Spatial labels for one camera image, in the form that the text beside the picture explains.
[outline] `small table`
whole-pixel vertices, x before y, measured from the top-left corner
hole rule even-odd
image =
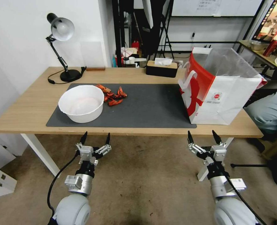
[[[77,134],[86,131],[90,135],[143,135],[143,136],[187,136],[185,128],[120,128],[120,127],[47,127],[46,123],[55,110],[61,95],[70,83],[50,84],[49,75],[60,71],[61,67],[49,67],[9,109],[0,117],[0,133],[20,133],[47,168],[56,175],[59,168],[36,138],[35,134]],[[82,78],[74,83],[146,83],[177,84],[184,75],[179,69],[175,78],[146,75],[144,68],[106,68],[104,71],[85,71]],[[61,82],[59,74],[52,77]],[[212,130],[221,137],[260,138],[261,131],[242,109],[230,125],[197,125],[190,129],[193,136],[211,137]]]
[[[253,50],[251,49],[251,46],[250,46],[250,41],[248,40],[241,40],[239,41],[239,43],[241,45],[244,46],[244,48],[248,49],[249,51],[253,52],[254,54],[256,54],[256,56],[258,56],[262,61],[264,61],[266,64],[268,64],[270,67],[273,67],[273,68],[276,68],[277,69],[277,65],[275,64],[274,60],[276,59],[275,56],[269,56],[269,57],[266,57],[266,56],[263,56],[263,53],[265,50],[259,50],[259,51],[256,51],[256,50]]]

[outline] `gray desk mat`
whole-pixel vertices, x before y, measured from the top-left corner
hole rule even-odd
[[[73,83],[68,89],[76,87]],[[111,128],[196,128],[191,124],[178,84],[102,84],[117,92],[119,86],[128,97],[116,106],[105,102],[101,115],[88,123],[73,122],[57,106],[47,127]]]

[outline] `desk lamp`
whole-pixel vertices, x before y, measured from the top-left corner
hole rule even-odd
[[[62,17],[57,17],[54,13],[49,13],[47,15],[47,20],[51,24],[51,32],[52,34],[48,37],[46,37],[46,40],[49,42],[50,46],[54,50],[55,54],[58,57],[59,62],[64,68],[64,72],[60,74],[60,79],[65,82],[71,82],[78,80],[81,78],[82,74],[78,70],[68,70],[67,63],[64,61],[64,59],[58,54],[56,49],[53,46],[53,42],[55,40],[58,41],[67,41],[69,40],[72,35],[74,34],[75,27],[74,24]]]

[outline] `tissue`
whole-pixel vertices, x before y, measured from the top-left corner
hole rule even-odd
[[[155,58],[155,65],[168,66],[172,61],[172,59],[168,58]]]

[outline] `lamp shade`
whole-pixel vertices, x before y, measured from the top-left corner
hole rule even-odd
[[[69,19],[57,17],[54,13],[49,13],[47,19],[51,23],[52,35],[56,40],[67,41],[73,36],[75,27]]]

